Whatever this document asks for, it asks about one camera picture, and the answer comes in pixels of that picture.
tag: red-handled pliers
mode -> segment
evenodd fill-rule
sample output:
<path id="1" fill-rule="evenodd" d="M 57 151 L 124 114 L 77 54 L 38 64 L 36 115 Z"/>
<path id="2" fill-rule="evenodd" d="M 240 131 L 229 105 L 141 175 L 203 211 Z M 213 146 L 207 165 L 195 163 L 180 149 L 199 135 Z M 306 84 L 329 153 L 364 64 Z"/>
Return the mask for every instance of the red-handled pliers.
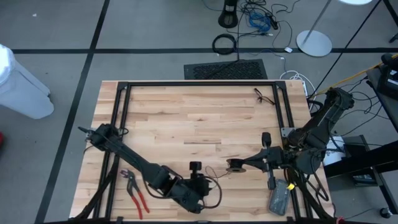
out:
<path id="1" fill-rule="evenodd" d="M 144 209 L 145 209 L 145 211 L 147 211 L 147 213 L 149 213 L 149 209 L 147 207 L 147 204 L 145 203 L 144 196 L 142 195 L 141 191 L 138 188 L 138 185 L 137 185 L 137 182 L 136 182 L 136 176 L 134 175 L 133 172 L 131 172 L 131 171 L 127 170 L 127 169 L 121 170 L 120 174 L 122 175 L 122 177 L 128 178 L 128 181 L 127 181 L 127 192 L 129 193 L 132 201 L 136 204 L 137 210 L 138 210 L 139 219 L 142 220 L 141 206 L 139 205 L 137 198 L 135 198 L 135 196 L 132 194 L 132 188 L 136 189 L 136 191 L 138 193 L 138 196 L 141 198 L 142 205 L 144 206 Z"/>

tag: gray battery pack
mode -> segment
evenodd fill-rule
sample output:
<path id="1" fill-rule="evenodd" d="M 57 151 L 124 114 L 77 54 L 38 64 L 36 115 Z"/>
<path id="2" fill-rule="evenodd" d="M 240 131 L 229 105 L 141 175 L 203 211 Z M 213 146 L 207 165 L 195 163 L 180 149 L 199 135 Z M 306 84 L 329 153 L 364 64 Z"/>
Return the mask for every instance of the gray battery pack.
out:
<path id="1" fill-rule="evenodd" d="M 288 183 L 284 180 L 276 180 L 276 188 L 271 193 L 269 201 L 269 211 L 277 215 L 284 216 L 289 203 L 290 190 L 287 188 Z"/>

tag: butcher block tabletop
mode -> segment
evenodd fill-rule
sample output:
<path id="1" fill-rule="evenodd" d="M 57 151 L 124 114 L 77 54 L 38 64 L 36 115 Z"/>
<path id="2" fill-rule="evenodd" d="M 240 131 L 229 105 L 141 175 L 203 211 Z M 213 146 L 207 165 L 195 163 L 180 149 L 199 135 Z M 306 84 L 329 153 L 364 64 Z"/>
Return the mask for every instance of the butcher block tabletop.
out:
<path id="1" fill-rule="evenodd" d="M 118 81 L 102 82 L 92 128 L 111 122 L 117 85 Z M 302 127 L 310 119 L 302 83 L 287 80 L 286 85 L 294 125 L 296 128 Z M 263 132 L 271 134 L 271 146 L 282 146 L 275 106 L 266 101 L 260 103 L 254 88 L 273 100 L 271 86 L 262 85 L 132 87 L 126 119 L 129 132 L 123 137 L 123 142 L 149 162 L 169 166 L 186 178 L 190 175 L 190 161 L 201 161 L 201 173 L 205 175 L 215 176 L 212 169 L 217 176 L 223 175 L 228 167 L 227 159 L 244 159 L 260 151 Z M 120 101 L 117 126 L 121 119 L 124 94 L 125 91 Z M 279 98 L 286 125 L 281 91 Z M 86 150 L 70 212 L 71 217 L 78 215 L 96 192 L 103 155 L 104 152 L 95 147 Z M 112 162 L 113 156 L 110 158 L 109 167 Z M 294 217 L 291 200 L 284 217 L 268 211 L 271 191 L 267 188 L 267 174 L 253 167 L 244 168 L 247 169 L 245 173 L 228 174 L 218 179 L 223 191 L 219 207 L 204 209 L 201 214 L 194 214 L 188 213 L 171 199 L 152 198 L 145 190 L 141 174 L 123 160 L 119 164 L 119 170 L 130 169 L 136 175 L 138 186 L 150 210 L 150 213 L 146 213 L 142 209 L 143 221 L 286 221 L 287 216 Z M 317 170 L 317 174 L 330 195 L 322 167 Z M 274 175 L 277 179 L 284 179 L 282 170 L 274 170 Z M 117 217 L 124 217 L 126 221 L 139 220 L 136 206 L 126 191 L 126 185 L 127 179 L 119 175 L 116 181 L 112 220 Z M 216 204 L 219 193 L 220 191 L 214 188 L 205 198 L 206 205 Z M 107 194 L 108 191 L 104 193 L 100 217 L 105 213 Z M 305 209 L 299 190 L 297 195 L 300 213 L 304 217 Z M 322 205 L 333 215 L 331 200 L 322 201 Z"/>

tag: white trash bin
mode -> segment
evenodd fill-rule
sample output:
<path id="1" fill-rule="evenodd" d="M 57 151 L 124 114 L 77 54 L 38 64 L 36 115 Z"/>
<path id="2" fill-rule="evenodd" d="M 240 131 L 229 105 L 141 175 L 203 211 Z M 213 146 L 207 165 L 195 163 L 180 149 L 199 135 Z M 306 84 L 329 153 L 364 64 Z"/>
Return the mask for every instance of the white trash bin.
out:
<path id="1" fill-rule="evenodd" d="M 0 44 L 0 105 L 40 119 L 54 111 L 49 94 L 50 90 L 15 60 L 12 51 Z"/>

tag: black cable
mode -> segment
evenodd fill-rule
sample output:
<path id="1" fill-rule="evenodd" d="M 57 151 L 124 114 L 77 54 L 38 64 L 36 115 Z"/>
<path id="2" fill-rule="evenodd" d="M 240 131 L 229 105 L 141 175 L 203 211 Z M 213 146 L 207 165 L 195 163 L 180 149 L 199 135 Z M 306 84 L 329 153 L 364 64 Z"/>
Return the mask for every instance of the black cable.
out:
<path id="1" fill-rule="evenodd" d="M 289 24 L 289 22 L 287 22 L 287 21 L 277 21 L 277 23 L 279 24 L 279 31 L 278 31 L 277 35 L 275 36 L 274 40 L 272 41 L 272 48 L 273 48 L 276 52 L 278 52 L 278 51 L 276 50 L 276 47 L 275 47 L 274 44 L 275 44 L 275 40 L 278 38 L 279 34 L 282 32 L 282 26 L 280 25 L 281 22 L 285 22 L 285 23 L 289 26 L 289 28 L 290 28 L 289 43 L 288 43 L 285 47 L 282 47 L 282 48 L 284 49 L 284 48 L 288 47 L 288 46 L 292 43 L 292 37 L 293 37 L 293 28 L 292 28 L 292 26 L 291 26 L 291 25 Z"/>
<path id="2" fill-rule="evenodd" d="M 119 137 L 125 136 L 125 135 L 129 134 L 129 132 L 130 132 L 127 128 L 119 128 L 119 131 L 120 130 L 122 130 L 122 133 L 120 134 Z"/>
<path id="3" fill-rule="evenodd" d="M 342 97 L 342 95 L 339 92 L 338 92 L 338 94 L 340 96 L 340 105 L 338 105 L 338 107 L 342 108 L 343 107 L 343 100 L 342 100 L 343 97 Z M 336 110 L 335 113 L 331 116 L 331 118 L 333 118 L 337 114 L 337 112 L 338 111 Z M 336 146 L 336 149 L 338 149 L 340 152 L 344 152 L 344 150 L 342 148 L 340 148 L 339 145 L 337 145 L 336 140 L 334 139 L 333 135 L 331 134 L 330 122 L 331 121 L 329 120 L 328 121 L 328 125 L 327 125 L 329 137 L 330 137 L 332 143 Z"/>
<path id="4" fill-rule="evenodd" d="M 226 31 L 229 32 L 230 34 L 237 34 L 237 33 L 238 33 L 238 32 L 230 31 L 230 30 L 228 30 L 228 29 L 226 29 Z M 259 30 L 255 30 L 255 31 L 252 31 L 252 32 L 243 33 L 243 34 L 241 34 L 241 36 L 242 36 L 242 35 L 248 35 L 248 36 L 250 36 L 250 35 L 252 35 L 252 36 L 265 35 L 265 34 L 262 34 L 262 33 L 260 33 L 260 34 L 255 34 L 255 32 L 259 32 Z"/>
<path id="5" fill-rule="evenodd" d="M 85 148 L 85 150 L 83 150 L 83 154 L 86 153 L 87 149 L 93 147 L 93 145 L 88 146 L 87 148 Z"/>
<path id="6" fill-rule="evenodd" d="M 373 115 L 376 115 L 376 116 L 378 116 L 379 118 L 383 118 L 383 119 L 387 119 L 387 120 L 390 120 L 390 118 L 386 118 L 386 117 L 384 117 L 384 116 L 381 116 L 381 115 L 378 115 L 378 114 L 375 114 L 375 113 L 372 113 L 372 112 L 369 112 L 369 111 L 366 111 L 366 110 L 353 110 L 353 111 L 350 111 L 349 113 L 346 113 L 346 114 L 344 114 L 340 119 L 343 119 L 345 116 L 347 116 L 347 115 L 349 115 L 349 114 L 351 114 L 351 113 L 354 113 L 354 112 L 358 112 L 358 111 L 362 111 L 362 112 L 364 112 L 364 114 L 373 114 Z"/>
<path id="7" fill-rule="evenodd" d="M 344 218 L 344 220 L 349 220 L 349 219 L 351 219 L 351 218 L 357 217 L 358 215 L 362 215 L 362 214 L 364 214 L 364 213 L 366 213 L 366 212 L 368 212 L 368 211 L 371 211 L 371 210 L 373 210 L 373 208 L 369 208 L 368 210 L 365 210 L 365 211 L 363 211 L 363 212 L 361 212 L 361 213 L 358 213 L 358 214 L 356 214 L 356 215 L 353 215 L 353 216 L 351 216 L 351 217 Z"/>
<path id="8" fill-rule="evenodd" d="M 266 97 L 266 96 L 263 96 L 262 93 L 261 93 L 257 88 L 254 88 L 254 92 L 257 94 L 257 96 L 258 96 L 258 97 L 257 97 L 257 100 L 258 100 L 260 103 L 262 103 L 262 101 L 264 100 L 264 101 L 270 103 L 272 106 L 275 105 L 275 103 L 274 103 L 270 98 L 268 98 L 268 97 Z"/>
<path id="9" fill-rule="evenodd" d="M 333 218 L 335 218 L 336 217 L 336 212 L 337 212 L 336 205 L 333 202 L 331 203 L 331 205 L 333 206 Z"/>
<path id="10" fill-rule="evenodd" d="M 342 142 L 344 144 L 358 144 L 358 145 L 362 145 L 362 146 L 382 146 L 380 144 L 371 144 L 371 143 L 363 143 L 363 142 L 344 142 L 344 141 L 340 141 L 340 140 L 335 140 L 338 142 Z"/>
<path id="11" fill-rule="evenodd" d="M 209 173 L 207 173 L 207 168 L 210 168 L 211 171 L 213 171 L 214 176 L 211 176 Z M 218 181 L 219 178 L 222 178 L 222 177 L 224 177 L 224 176 L 230 174 L 230 172 L 227 171 L 225 174 L 220 175 L 220 176 L 217 176 L 216 172 L 214 171 L 214 169 L 213 169 L 211 166 L 206 166 L 206 167 L 205 167 L 205 172 L 206 172 L 207 176 L 212 177 L 212 178 L 216 178 L 217 181 Z"/>
<path id="12" fill-rule="evenodd" d="M 377 97 L 377 96 L 369 97 L 367 94 L 365 94 L 365 93 L 363 93 L 363 92 L 361 92 L 361 91 L 354 91 L 354 92 L 351 92 L 351 94 L 354 94 L 354 93 L 360 93 L 360 94 L 362 94 L 362 95 L 364 95 L 364 96 L 366 97 L 366 99 L 357 99 L 357 98 L 353 97 L 354 100 L 358 100 L 358 101 L 371 100 L 371 99 L 375 99 L 375 98 Z"/>
<path id="13" fill-rule="evenodd" d="M 321 195 L 319 190 L 316 190 L 315 193 L 317 195 L 319 195 L 324 201 L 328 202 L 329 201 L 328 193 L 326 192 L 325 188 L 323 187 L 323 185 L 322 185 L 322 183 L 321 183 L 321 181 L 320 181 L 320 179 L 318 177 L 318 174 L 315 172 L 315 169 L 313 168 L 313 159 L 314 158 L 315 158 L 315 156 L 313 155 L 311 157 L 311 169 L 312 169 L 312 172 L 313 172 L 313 176 L 315 177 L 315 180 L 317 180 L 318 187 L 319 187 L 319 189 L 322 191 L 322 193 L 324 195 Z"/>
<path id="14" fill-rule="evenodd" d="M 217 40 L 225 38 L 230 41 L 232 41 L 233 46 L 230 49 L 217 49 L 216 48 L 216 42 Z M 220 34 L 214 38 L 213 43 L 211 44 L 211 48 L 213 49 L 214 53 L 220 54 L 220 55 L 229 55 L 235 51 L 236 48 L 236 40 L 231 34 Z"/>
<path id="15" fill-rule="evenodd" d="M 308 107 L 310 107 L 310 103 L 319 106 L 319 109 L 317 109 L 315 112 L 311 112 L 311 117 L 313 117 L 323 108 L 323 103 L 315 100 L 307 100 Z"/>
<path id="16" fill-rule="evenodd" d="M 348 90 L 347 92 L 349 93 L 349 92 L 353 91 L 357 86 L 359 86 L 360 84 L 362 84 L 362 81 L 363 81 L 363 80 L 365 80 L 365 78 L 364 78 L 364 79 L 361 79 L 361 80 L 359 81 L 359 83 L 356 82 L 356 84 L 354 85 L 354 87 L 352 87 L 352 88 L 351 88 L 350 90 Z"/>
<path id="17" fill-rule="evenodd" d="M 298 3 L 299 1 L 301 1 L 301 0 L 297 0 L 297 1 L 295 1 L 295 2 L 293 3 L 292 9 L 291 9 L 290 11 L 288 11 L 288 10 L 287 10 L 288 7 L 285 6 L 285 5 L 283 5 L 283 4 L 272 4 L 272 5 L 271 5 L 271 11 L 274 12 L 274 10 L 272 9 L 273 6 L 283 6 L 283 7 L 285 7 L 286 9 L 278 10 L 278 11 L 275 12 L 275 14 L 278 14 L 278 12 L 291 13 L 291 12 L 293 12 L 294 5 L 296 5 L 296 3 Z"/>
<path id="18" fill-rule="evenodd" d="M 380 108 L 379 108 L 379 110 L 377 111 L 377 113 L 376 113 L 371 119 L 369 119 L 369 120 L 363 122 L 362 124 L 358 125 L 358 126 L 355 127 L 354 129 L 352 129 L 351 131 L 348 131 L 347 133 L 342 134 L 342 135 L 340 135 L 340 136 L 346 136 L 347 134 L 352 133 L 353 131 L 355 131 L 356 129 L 358 129 L 359 127 L 361 127 L 362 125 L 364 125 L 364 124 L 370 122 L 372 119 L 374 119 L 374 118 L 379 114 L 381 108 L 382 108 L 382 106 L 380 106 Z"/>
<path id="19" fill-rule="evenodd" d="M 220 184 L 219 184 L 214 178 L 208 177 L 208 176 L 204 176 L 204 178 L 205 178 L 205 179 L 208 179 L 208 180 L 211 180 L 211 181 L 213 181 L 213 182 L 216 184 L 216 186 L 217 186 L 218 189 L 220 190 L 220 196 L 219 196 L 219 198 L 218 198 L 217 204 L 212 205 L 212 206 L 206 206 L 206 205 L 205 205 L 205 202 L 203 201 L 203 208 L 207 208 L 207 209 L 216 208 L 216 207 L 218 207 L 218 206 L 220 205 L 220 203 L 221 203 L 221 201 L 222 201 L 222 199 L 223 199 L 223 190 L 221 189 Z"/>
<path id="20" fill-rule="evenodd" d="M 284 177 L 287 183 L 289 183 L 289 179 L 287 178 L 287 169 L 284 169 Z"/>
<path id="21" fill-rule="evenodd" d="M 380 100 L 378 100 L 377 102 L 373 103 L 373 105 L 371 105 L 370 107 L 366 108 L 364 114 L 370 113 L 371 110 L 372 110 L 372 107 L 375 106 L 378 103 L 380 103 Z"/>
<path id="22" fill-rule="evenodd" d="M 238 38 L 236 39 L 236 53 L 237 53 L 236 60 L 237 61 L 240 59 L 239 58 L 239 27 L 241 25 L 243 15 L 244 15 L 244 13 L 242 12 L 241 17 L 239 18 L 239 21 L 238 21 Z"/>

